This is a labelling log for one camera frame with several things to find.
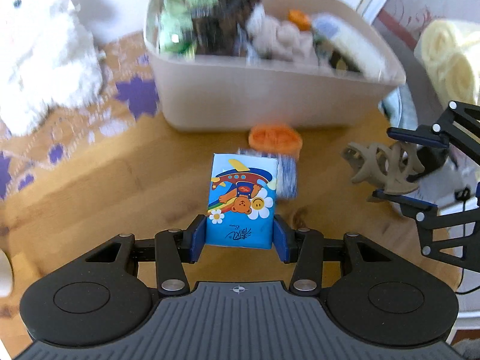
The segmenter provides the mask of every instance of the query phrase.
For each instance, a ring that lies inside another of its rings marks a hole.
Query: tissue pack
[[[271,248],[277,170],[275,158],[214,155],[207,244]]]

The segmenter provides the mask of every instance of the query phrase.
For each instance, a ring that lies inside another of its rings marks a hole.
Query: beige plastic bin
[[[398,85],[405,71],[381,36],[355,11],[338,0],[263,0],[267,14],[286,20],[289,9],[307,14],[330,12],[354,26],[384,54],[390,81],[354,74],[322,73],[318,68],[289,63],[197,56],[195,60],[156,52],[154,18],[163,0],[150,0],[145,45],[165,119],[183,131],[247,130],[258,123],[294,127],[351,125],[375,108]]]

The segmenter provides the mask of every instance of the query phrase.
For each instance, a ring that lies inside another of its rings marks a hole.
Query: wooden table
[[[340,151],[352,140],[388,143],[387,127],[375,110],[356,127],[301,131],[298,198],[278,202],[277,213],[290,225],[305,224],[329,238],[362,233],[455,287],[459,269],[421,256],[412,220],[400,218],[388,203],[366,202],[371,186],[350,184],[351,169]],[[11,196],[2,206],[10,231],[0,237],[1,246],[9,256],[23,253],[46,274],[118,233],[142,239],[166,228],[185,228],[206,212],[213,153],[239,147],[247,147],[245,133],[184,134],[162,115],[143,117],[136,127],[76,154]],[[325,266],[324,287],[339,276],[337,264]],[[198,264],[185,267],[191,285],[197,280],[288,283],[293,269],[278,260],[275,249],[210,246]],[[139,277],[154,287],[153,263],[141,263]],[[17,314],[29,280],[18,274],[7,300],[11,316],[0,318],[0,339],[12,356],[30,342]]]

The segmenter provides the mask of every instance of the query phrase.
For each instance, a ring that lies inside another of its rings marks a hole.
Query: rolled towel
[[[443,108],[451,100],[477,104],[480,24],[435,20],[423,31],[414,55],[425,67]]]
[[[480,43],[453,53],[445,72],[448,97],[464,103],[477,104],[480,91]]]

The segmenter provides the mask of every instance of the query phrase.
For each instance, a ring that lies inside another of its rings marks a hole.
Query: plush bunny
[[[71,0],[0,0],[0,17],[0,118],[12,135],[52,107],[99,100],[98,52]]]
[[[252,45],[263,57],[281,61],[302,62],[314,56],[313,35],[300,32],[289,21],[280,22],[265,14],[262,5],[257,5],[246,23]]]

